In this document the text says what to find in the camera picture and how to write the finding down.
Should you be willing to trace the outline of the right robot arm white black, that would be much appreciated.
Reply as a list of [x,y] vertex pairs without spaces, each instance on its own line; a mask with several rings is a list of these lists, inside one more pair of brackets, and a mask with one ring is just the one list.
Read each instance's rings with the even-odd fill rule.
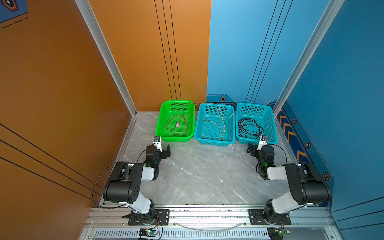
[[289,214],[303,207],[332,200],[332,193],[312,163],[276,166],[274,148],[267,142],[248,143],[247,152],[257,158],[256,172],[268,181],[286,181],[289,191],[266,202],[264,209],[249,210],[252,225],[290,223]]

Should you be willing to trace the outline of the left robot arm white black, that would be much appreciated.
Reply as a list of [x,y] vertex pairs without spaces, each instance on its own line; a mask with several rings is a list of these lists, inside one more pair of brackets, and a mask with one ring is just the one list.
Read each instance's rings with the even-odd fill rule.
[[118,204],[120,208],[131,209],[131,214],[126,215],[126,218],[133,217],[144,225],[151,225],[158,220],[155,204],[140,192],[141,184],[143,181],[155,181],[158,178],[161,160],[171,157],[171,146],[167,145],[163,150],[152,144],[142,154],[146,154],[146,160],[142,163],[121,161],[109,165],[99,174],[96,182],[104,172],[112,168],[103,188],[103,199]]

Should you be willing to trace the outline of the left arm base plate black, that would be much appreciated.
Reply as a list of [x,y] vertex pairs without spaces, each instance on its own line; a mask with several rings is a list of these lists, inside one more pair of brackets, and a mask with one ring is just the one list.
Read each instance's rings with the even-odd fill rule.
[[170,210],[169,209],[154,209],[150,210],[148,214],[139,214],[131,211],[129,217],[128,225],[129,226],[155,226],[159,224],[160,226],[167,226],[170,219]]

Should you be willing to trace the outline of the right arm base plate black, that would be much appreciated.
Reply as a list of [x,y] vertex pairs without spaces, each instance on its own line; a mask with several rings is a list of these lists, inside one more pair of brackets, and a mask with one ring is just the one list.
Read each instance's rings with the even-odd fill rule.
[[264,209],[249,209],[248,214],[252,226],[292,224],[288,214],[266,213]]

